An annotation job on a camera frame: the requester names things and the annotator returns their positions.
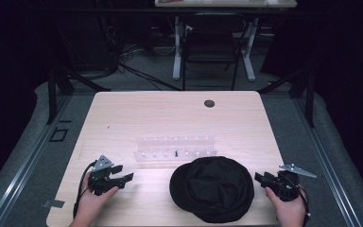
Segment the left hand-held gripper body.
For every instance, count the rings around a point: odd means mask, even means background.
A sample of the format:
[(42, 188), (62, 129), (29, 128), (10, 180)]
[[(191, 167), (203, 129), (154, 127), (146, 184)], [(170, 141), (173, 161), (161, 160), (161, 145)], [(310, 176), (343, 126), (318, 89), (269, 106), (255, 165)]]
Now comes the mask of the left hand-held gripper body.
[(122, 177), (116, 179), (111, 178), (113, 166), (115, 164), (105, 155), (101, 155), (96, 160), (88, 180), (88, 187), (95, 195), (101, 196), (114, 187), (118, 187), (119, 189), (125, 187), (126, 184), (121, 181)]

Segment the person's right hand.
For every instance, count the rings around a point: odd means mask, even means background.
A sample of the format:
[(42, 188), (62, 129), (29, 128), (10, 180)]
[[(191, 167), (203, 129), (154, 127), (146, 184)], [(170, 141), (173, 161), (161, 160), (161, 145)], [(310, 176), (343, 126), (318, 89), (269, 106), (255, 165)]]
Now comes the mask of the person's right hand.
[(265, 188), (266, 195), (276, 210), (276, 218), (281, 227), (303, 227), (305, 205), (302, 198), (294, 201), (282, 201), (269, 188)]

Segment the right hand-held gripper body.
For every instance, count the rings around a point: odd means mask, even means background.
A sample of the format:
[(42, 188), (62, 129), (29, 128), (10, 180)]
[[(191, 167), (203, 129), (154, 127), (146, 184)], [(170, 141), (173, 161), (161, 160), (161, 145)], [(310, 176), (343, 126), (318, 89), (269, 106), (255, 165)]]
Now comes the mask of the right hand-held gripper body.
[(281, 170), (277, 172), (277, 176), (272, 179), (272, 182), (274, 183), (273, 192), (282, 201), (294, 201), (299, 197), (300, 175), (316, 178), (315, 174), (295, 164), (279, 165), (279, 168)]

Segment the clear acrylic rack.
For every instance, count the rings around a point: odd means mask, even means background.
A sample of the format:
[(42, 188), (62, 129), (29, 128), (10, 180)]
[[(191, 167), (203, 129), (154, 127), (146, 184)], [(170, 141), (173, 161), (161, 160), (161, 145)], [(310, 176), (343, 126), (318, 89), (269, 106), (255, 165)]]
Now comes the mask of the clear acrylic rack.
[(196, 135), (138, 137), (134, 152), (135, 160), (140, 163), (193, 161), (216, 155), (215, 137)]

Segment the black cloth hat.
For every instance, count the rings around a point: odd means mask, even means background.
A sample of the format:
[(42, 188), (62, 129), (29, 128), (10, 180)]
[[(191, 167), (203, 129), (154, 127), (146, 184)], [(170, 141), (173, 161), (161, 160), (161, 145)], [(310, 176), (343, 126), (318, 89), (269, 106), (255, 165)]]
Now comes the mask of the black cloth hat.
[(169, 182), (172, 200), (207, 223), (240, 220), (254, 198), (252, 177), (233, 159), (203, 157), (179, 166)]

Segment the white-legged desk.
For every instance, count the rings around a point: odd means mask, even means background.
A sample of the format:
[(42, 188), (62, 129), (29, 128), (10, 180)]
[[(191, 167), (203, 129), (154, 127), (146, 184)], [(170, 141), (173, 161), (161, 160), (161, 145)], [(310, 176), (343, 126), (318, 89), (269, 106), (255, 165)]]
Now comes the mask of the white-legged desk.
[[(157, 8), (207, 8), (207, 9), (294, 9), (296, 0), (154, 0)], [(251, 64), (251, 50), (258, 29), (259, 18), (249, 22), (248, 42), (242, 57), (248, 81), (255, 81)]]

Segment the black metal stand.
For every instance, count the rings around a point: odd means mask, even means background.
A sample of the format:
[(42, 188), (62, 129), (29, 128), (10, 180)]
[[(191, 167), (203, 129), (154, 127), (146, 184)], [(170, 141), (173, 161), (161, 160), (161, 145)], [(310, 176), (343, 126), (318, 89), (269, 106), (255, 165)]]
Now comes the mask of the black metal stand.
[(315, 72), (313, 69), (300, 69), (284, 78), (277, 79), (270, 85), (258, 90), (261, 95), (267, 94), (281, 85), (294, 79), (293, 85), (289, 90), (291, 98), (299, 98), (305, 94), (304, 117), (311, 128), (314, 128), (313, 112), (314, 112), (314, 97), (315, 97)]
[(57, 116), (57, 89), (60, 89), (65, 96), (71, 96), (75, 92), (75, 88), (71, 84), (70, 79), (75, 79), (96, 92), (109, 92), (108, 88), (104, 88), (90, 81), (74, 70), (70, 70), (64, 66), (53, 67), (48, 75), (47, 81), (49, 104), (47, 125), (51, 124)]

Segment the aluminium floor rail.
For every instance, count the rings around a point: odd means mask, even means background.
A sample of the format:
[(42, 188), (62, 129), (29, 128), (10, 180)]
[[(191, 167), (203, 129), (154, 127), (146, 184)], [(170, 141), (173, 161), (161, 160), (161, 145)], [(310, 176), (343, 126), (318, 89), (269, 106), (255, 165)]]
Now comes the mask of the aluminium floor rail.
[(0, 172), (0, 227), (47, 227), (54, 200), (74, 149), (81, 117), (71, 96), (60, 99), (54, 121), (45, 123), (46, 102), (37, 108)]
[(326, 182), (335, 198), (338, 209), (345, 220), (347, 227), (363, 227), (360, 222), (353, 204), (349, 200), (348, 194), (344, 189), (338, 175), (329, 159), (325, 146), (320, 140), (319, 134), (316, 128), (312, 128), (308, 123), (305, 114), (304, 106), (298, 99), (292, 99), (295, 109), (298, 111), (302, 124), (306, 131), (309, 133), (311, 141), (315, 147), (315, 154), (320, 163), (321, 171), (324, 175)]

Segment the grey tape strip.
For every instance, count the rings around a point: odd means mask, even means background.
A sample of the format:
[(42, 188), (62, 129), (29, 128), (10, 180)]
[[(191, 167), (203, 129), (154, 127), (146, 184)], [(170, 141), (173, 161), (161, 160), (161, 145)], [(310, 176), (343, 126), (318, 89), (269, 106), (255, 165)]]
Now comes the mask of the grey tape strip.
[(62, 208), (63, 205), (64, 205), (64, 201), (46, 200), (43, 202), (44, 208), (52, 208), (52, 207)]

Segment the person's left hand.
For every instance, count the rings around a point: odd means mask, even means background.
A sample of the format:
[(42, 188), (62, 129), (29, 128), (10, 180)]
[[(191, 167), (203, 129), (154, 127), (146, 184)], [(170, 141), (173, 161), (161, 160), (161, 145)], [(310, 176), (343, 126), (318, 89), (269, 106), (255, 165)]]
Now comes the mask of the person's left hand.
[(102, 211), (104, 204), (117, 193), (118, 188), (114, 187), (101, 196), (97, 196), (89, 191), (88, 180), (90, 175), (91, 172), (88, 172), (83, 180), (82, 191), (84, 194), (79, 199), (78, 211), (74, 219), (87, 219), (92, 224)]

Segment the black chair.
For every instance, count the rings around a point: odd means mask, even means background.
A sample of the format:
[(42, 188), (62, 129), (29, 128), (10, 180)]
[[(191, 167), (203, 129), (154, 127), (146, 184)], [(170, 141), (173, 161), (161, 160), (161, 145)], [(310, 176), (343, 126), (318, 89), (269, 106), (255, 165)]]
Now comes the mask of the black chair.
[(249, 24), (239, 13), (195, 13), (184, 19), (181, 48), (181, 85), (186, 88), (186, 66), (193, 64), (234, 65), (234, 89), (244, 37)]

